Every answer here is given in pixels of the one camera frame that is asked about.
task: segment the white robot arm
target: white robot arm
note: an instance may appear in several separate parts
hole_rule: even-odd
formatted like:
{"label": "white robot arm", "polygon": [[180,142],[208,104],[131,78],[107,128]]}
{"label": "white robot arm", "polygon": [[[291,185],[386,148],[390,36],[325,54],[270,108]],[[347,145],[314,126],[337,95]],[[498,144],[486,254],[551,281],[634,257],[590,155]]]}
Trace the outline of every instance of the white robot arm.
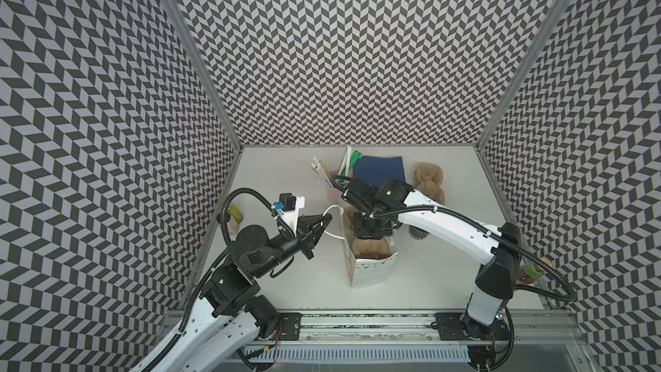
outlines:
{"label": "white robot arm", "polygon": [[[469,337],[484,339],[490,333],[486,327],[517,288],[514,284],[520,254],[537,259],[518,246],[516,226],[506,223],[499,228],[469,219],[397,180],[387,180],[380,189],[358,179],[345,186],[334,183],[343,191],[343,198],[362,211],[354,215],[357,238],[388,236],[393,226],[405,223],[454,244],[482,265],[462,316],[464,333]],[[238,194],[254,195],[269,207],[280,234],[269,238],[265,229],[253,225],[230,241],[227,210]],[[269,338],[277,322],[277,310],[268,299],[256,297],[260,290],[256,278],[269,271],[273,276],[275,267],[299,251],[311,259],[312,249],[332,219],[330,215],[298,217],[303,205],[304,199],[292,194],[281,194],[280,201],[271,206],[252,189],[232,192],[218,215],[226,250],[201,279],[182,320],[130,372],[211,372],[234,352],[249,365],[240,348],[258,337]],[[561,278],[553,268],[546,269]],[[564,280],[561,284],[568,296],[546,293],[556,299],[575,300],[571,286]],[[540,293],[533,287],[520,288]]]}

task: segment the zigzag patterned wall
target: zigzag patterned wall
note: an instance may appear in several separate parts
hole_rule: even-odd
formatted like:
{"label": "zigzag patterned wall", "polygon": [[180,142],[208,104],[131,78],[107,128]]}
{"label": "zigzag patterned wall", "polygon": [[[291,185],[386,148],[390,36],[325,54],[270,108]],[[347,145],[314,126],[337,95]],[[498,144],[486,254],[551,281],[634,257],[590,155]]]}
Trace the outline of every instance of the zigzag patterned wall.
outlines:
{"label": "zigzag patterned wall", "polygon": [[177,0],[244,144],[473,143],[553,0]]}
{"label": "zigzag patterned wall", "polygon": [[660,4],[574,0],[488,145],[608,371],[661,371]]}
{"label": "zigzag patterned wall", "polygon": [[0,16],[0,370],[124,370],[179,302],[234,153],[158,0]]}

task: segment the blue cloth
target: blue cloth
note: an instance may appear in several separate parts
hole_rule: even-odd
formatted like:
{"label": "blue cloth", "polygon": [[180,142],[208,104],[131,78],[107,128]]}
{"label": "blue cloth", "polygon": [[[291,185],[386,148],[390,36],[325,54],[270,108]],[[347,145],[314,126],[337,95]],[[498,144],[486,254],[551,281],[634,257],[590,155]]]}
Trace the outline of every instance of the blue cloth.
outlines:
{"label": "blue cloth", "polygon": [[362,156],[354,164],[354,177],[380,188],[387,178],[395,178],[406,182],[402,157],[379,158]]}

